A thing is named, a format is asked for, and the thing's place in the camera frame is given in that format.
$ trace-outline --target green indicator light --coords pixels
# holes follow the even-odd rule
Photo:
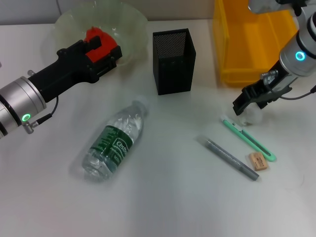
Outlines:
[[[25,122],[25,121],[29,120],[29,119],[30,119],[30,117],[31,117],[31,115],[30,115],[30,114],[23,115],[23,117],[22,117],[22,121],[23,121],[23,122]]]

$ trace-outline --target red object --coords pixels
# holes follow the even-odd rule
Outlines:
[[[86,55],[94,63],[109,54],[111,50],[118,45],[109,34],[103,32],[97,27],[92,27],[90,30],[87,30],[84,41],[89,42],[95,36],[100,37],[102,45],[97,49],[93,49],[86,53]]]

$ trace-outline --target green utility knife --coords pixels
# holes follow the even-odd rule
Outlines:
[[[267,148],[261,145],[256,139],[254,139],[248,132],[242,129],[239,125],[237,125],[234,121],[229,119],[227,116],[221,116],[222,122],[238,137],[248,143],[253,149],[258,152],[261,152],[264,158],[268,161],[275,161],[276,156],[272,154]]]

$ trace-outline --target plastic water bottle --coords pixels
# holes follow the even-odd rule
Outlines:
[[[108,120],[82,163],[90,179],[106,180],[116,171],[141,133],[147,111],[146,99],[139,96]]]

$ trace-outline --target table surface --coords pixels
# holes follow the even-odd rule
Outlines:
[[[152,32],[189,28],[197,52],[191,92],[157,95],[148,44],[134,65],[63,93],[53,118],[32,135],[20,127],[1,139],[1,237],[315,236],[314,95],[278,100],[264,109],[262,124],[247,128],[277,157],[257,182],[194,140],[204,134],[245,163],[253,152],[219,121],[240,89],[217,82],[211,25],[148,23],[150,39]],[[51,29],[0,27],[0,87],[55,61]],[[309,91],[313,77],[295,82],[289,96]],[[85,151],[105,119],[138,94],[151,104],[142,137],[111,180],[87,182]]]

